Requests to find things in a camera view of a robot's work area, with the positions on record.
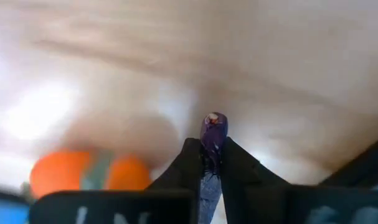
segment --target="white lettering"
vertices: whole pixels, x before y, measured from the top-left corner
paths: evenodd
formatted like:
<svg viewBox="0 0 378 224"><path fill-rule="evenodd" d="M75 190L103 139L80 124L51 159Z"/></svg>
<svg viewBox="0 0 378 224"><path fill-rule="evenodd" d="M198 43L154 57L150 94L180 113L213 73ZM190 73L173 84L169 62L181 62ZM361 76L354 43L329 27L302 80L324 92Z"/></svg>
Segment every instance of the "white lettering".
<svg viewBox="0 0 378 224"><path fill-rule="evenodd" d="M84 224L87 213L88 213L87 207L79 207L78 208L78 214L77 214L77 220L75 221L75 223L76 224Z"/></svg>
<svg viewBox="0 0 378 224"><path fill-rule="evenodd" d="M330 207L323 206L321 208L312 209L308 215L306 224L335 224L328 222L328 219L336 214L336 211Z"/></svg>
<svg viewBox="0 0 378 224"><path fill-rule="evenodd" d="M129 224L126 221L126 218L122 214L115 214L114 215L114 224Z"/></svg>
<svg viewBox="0 0 378 224"><path fill-rule="evenodd" d="M149 212L140 213L138 223L139 224L147 224L147 219L148 219L149 216L150 216Z"/></svg>

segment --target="orange object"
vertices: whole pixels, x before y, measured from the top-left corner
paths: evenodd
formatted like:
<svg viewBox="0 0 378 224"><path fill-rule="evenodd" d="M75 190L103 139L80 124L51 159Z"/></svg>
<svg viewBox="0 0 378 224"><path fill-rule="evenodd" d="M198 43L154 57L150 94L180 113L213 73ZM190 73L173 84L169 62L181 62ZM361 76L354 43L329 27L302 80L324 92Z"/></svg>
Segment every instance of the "orange object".
<svg viewBox="0 0 378 224"><path fill-rule="evenodd" d="M59 151L41 158L30 175L35 198L60 190L79 190L80 178L93 162L90 152Z"/></svg>
<svg viewBox="0 0 378 224"><path fill-rule="evenodd" d="M105 188L108 190L144 190L151 183L149 170L135 156L115 159L110 166Z"/></svg>

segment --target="black panel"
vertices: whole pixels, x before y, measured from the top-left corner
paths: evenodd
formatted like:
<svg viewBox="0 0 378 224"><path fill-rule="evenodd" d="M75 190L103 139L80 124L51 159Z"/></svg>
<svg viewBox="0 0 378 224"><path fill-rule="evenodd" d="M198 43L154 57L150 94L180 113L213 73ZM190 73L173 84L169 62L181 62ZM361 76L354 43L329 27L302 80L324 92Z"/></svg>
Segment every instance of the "black panel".
<svg viewBox="0 0 378 224"><path fill-rule="evenodd" d="M248 188L261 189L263 187L289 185L287 181L264 167L231 138L226 139L221 158L220 179L226 218L229 223L254 223L248 219L250 213L263 212L265 209L251 210L253 203L272 199L273 195L263 194L262 198L248 201L246 194Z"/></svg>
<svg viewBox="0 0 378 224"><path fill-rule="evenodd" d="M247 189L245 223L378 224L378 191L292 185Z"/></svg>
<svg viewBox="0 0 378 224"><path fill-rule="evenodd" d="M193 199L188 190L59 192L40 199L32 206L29 223L188 224L191 223Z"/></svg>

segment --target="wooden surface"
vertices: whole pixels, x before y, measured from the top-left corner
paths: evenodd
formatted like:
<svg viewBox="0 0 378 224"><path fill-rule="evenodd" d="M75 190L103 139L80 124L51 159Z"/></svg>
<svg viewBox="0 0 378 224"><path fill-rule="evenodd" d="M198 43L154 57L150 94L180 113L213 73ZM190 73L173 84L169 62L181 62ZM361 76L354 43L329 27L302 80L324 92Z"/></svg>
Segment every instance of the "wooden surface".
<svg viewBox="0 0 378 224"><path fill-rule="evenodd" d="M0 187L60 146L165 166L210 111L315 184L378 139L378 0L2 0Z"/></svg>

